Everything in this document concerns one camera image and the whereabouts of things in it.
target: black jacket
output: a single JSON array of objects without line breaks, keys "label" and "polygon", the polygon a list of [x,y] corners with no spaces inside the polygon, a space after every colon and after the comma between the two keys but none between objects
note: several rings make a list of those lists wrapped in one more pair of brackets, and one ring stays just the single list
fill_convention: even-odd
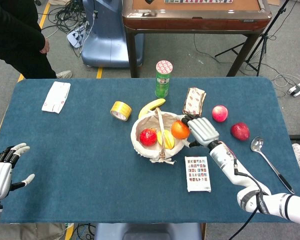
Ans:
[{"label": "black jacket", "polygon": [[45,37],[34,0],[0,0],[0,53],[22,46],[40,51]]}]

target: roll of tape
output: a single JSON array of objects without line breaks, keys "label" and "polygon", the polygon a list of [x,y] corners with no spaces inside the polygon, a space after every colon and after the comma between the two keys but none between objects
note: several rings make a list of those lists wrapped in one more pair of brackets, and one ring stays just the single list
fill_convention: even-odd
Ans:
[{"label": "roll of tape", "polygon": [[112,116],[122,121],[127,121],[131,112],[132,112],[132,108],[128,104],[125,104],[122,101],[114,102],[110,110]]}]

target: banana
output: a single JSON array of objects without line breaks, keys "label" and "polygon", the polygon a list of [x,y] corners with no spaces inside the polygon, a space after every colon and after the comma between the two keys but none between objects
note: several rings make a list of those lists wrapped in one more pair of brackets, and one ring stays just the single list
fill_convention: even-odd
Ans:
[{"label": "banana", "polygon": [[[159,142],[160,145],[162,145],[162,134],[161,131],[159,131],[156,134],[157,140]],[[172,136],[171,132],[168,130],[164,130],[164,142],[165,142],[165,148],[166,149],[173,149],[175,146],[175,139],[174,136]]]},{"label": "banana", "polygon": [[139,117],[138,118],[141,118],[143,115],[147,114],[149,112],[149,110],[153,110],[155,109],[156,107],[159,107],[161,106],[162,104],[164,104],[166,102],[166,100],[164,98],[158,98],[152,102],[149,102],[147,105],[145,105],[140,113],[139,113]]}]

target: table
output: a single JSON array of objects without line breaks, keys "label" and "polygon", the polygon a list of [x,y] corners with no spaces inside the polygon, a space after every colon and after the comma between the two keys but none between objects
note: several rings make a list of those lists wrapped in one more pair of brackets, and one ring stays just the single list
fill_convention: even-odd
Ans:
[{"label": "table", "polygon": [[124,0],[122,9],[129,66],[137,78],[135,35],[140,33],[242,34],[247,36],[227,77],[237,74],[251,48],[270,22],[267,0],[234,0],[233,3],[164,3]]},{"label": "table", "polygon": [[[2,223],[247,220],[250,214],[237,203],[242,187],[230,183],[206,148],[184,147],[172,158],[174,165],[153,164],[133,149],[131,128],[140,109],[156,99],[154,78],[58,79],[71,83],[60,114],[41,110],[54,81],[27,79],[15,86],[0,130],[0,152],[27,143],[31,149],[19,159],[12,182],[31,173],[36,176],[30,185],[1,201]],[[181,114],[187,89],[193,86],[206,91],[203,115],[247,170],[272,193],[286,192],[267,163],[250,150],[250,141],[231,136],[230,128],[237,122],[249,126],[250,140],[264,137],[262,151],[300,196],[300,170],[272,83],[262,77],[172,78],[161,110]],[[110,115],[115,101],[132,107],[128,121]],[[229,110],[224,123],[211,117],[212,108],[219,104]],[[184,156],[207,156],[212,192],[187,192]],[[257,214],[252,221],[285,220]]]}]

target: power strip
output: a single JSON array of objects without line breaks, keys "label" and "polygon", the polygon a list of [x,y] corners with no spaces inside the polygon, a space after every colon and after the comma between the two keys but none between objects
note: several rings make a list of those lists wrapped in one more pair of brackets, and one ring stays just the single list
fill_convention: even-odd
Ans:
[{"label": "power strip", "polygon": [[299,83],[298,85],[296,85],[296,86],[291,87],[291,88],[287,91],[287,93],[288,93],[289,95],[294,96],[294,97],[299,96],[299,95],[300,95],[300,83]]},{"label": "power strip", "polygon": [[77,29],[73,30],[72,32],[68,33],[66,38],[68,39],[69,43],[74,48],[80,48],[84,43],[84,37],[85,37],[85,25],[82,25],[78,27]]}]

